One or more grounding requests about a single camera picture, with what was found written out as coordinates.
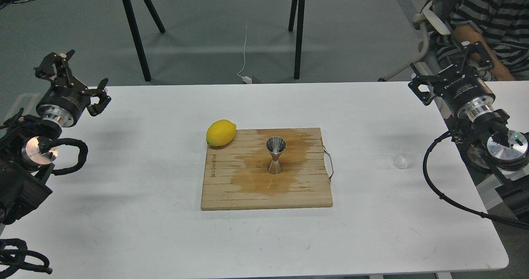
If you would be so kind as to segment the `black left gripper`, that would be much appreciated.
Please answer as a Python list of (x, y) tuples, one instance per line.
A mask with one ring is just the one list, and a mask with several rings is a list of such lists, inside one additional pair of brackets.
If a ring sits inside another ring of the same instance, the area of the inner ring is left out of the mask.
[[(82, 82), (73, 76), (68, 61), (75, 51), (66, 54), (49, 53), (41, 61), (40, 66), (34, 68), (35, 76), (51, 83), (51, 87), (36, 106), (36, 111), (42, 119), (58, 124), (61, 128), (70, 128), (77, 124), (85, 108), (93, 117), (100, 115), (111, 102), (107, 94), (108, 78), (101, 80), (97, 88), (82, 91)], [(90, 104), (90, 98), (98, 98), (95, 104)]]

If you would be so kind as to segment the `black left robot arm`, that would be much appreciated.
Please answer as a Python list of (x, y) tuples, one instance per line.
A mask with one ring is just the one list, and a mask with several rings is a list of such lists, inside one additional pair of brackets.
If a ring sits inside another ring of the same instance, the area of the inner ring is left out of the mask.
[[(97, 116), (111, 102), (104, 78), (96, 88), (88, 88), (74, 77), (69, 60), (74, 50), (49, 53), (35, 76), (50, 82), (49, 90), (36, 105), (37, 115), (24, 115), (24, 108), (7, 119), (0, 144), (0, 210), (3, 226), (15, 223), (38, 208), (52, 193), (47, 186), (50, 175), (68, 175), (80, 170), (87, 160), (87, 144), (78, 139), (60, 138), (63, 128), (77, 124), (87, 110)], [(57, 147), (78, 148), (72, 167), (56, 169)]]

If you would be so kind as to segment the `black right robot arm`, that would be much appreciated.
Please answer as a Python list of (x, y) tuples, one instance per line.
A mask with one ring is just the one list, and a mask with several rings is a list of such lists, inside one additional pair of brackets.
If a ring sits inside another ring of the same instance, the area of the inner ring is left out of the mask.
[[(464, 43), (460, 61), (436, 75), (420, 74), (410, 64), (415, 76), (408, 84), (424, 104), (440, 98), (456, 119), (444, 134), (428, 147), (422, 162), (422, 172), (431, 190), (448, 204), (491, 221), (528, 229), (528, 177), (511, 180), (504, 172), (522, 170), (528, 165), (528, 134), (508, 129), (510, 116), (503, 109), (493, 109), (495, 95), (479, 77), (479, 72), (491, 70), (494, 62), (481, 42)], [(465, 153), (467, 164), (478, 165), (493, 174), (500, 185), (495, 191), (515, 215), (514, 218), (491, 215), (469, 209), (438, 189), (431, 181), (427, 162), (430, 153), (442, 140), (450, 138)]]

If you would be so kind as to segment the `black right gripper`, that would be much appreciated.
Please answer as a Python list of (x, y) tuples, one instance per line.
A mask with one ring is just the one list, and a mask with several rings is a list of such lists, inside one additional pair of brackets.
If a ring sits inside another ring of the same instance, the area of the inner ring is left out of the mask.
[[(453, 39), (452, 43), (457, 49), (457, 60), (451, 68), (431, 75), (421, 74), (416, 64), (410, 64), (414, 74), (408, 87), (425, 106), (433, 101), (438, 106), (445, 102), (458, 119), (475, 120), (493, 112), (495, 95), (481, 78), (494, 77), (494, 62), (480, 41), (472, 44)], [(435, 91), (436, 85), (440, 85), (440, 93)]]

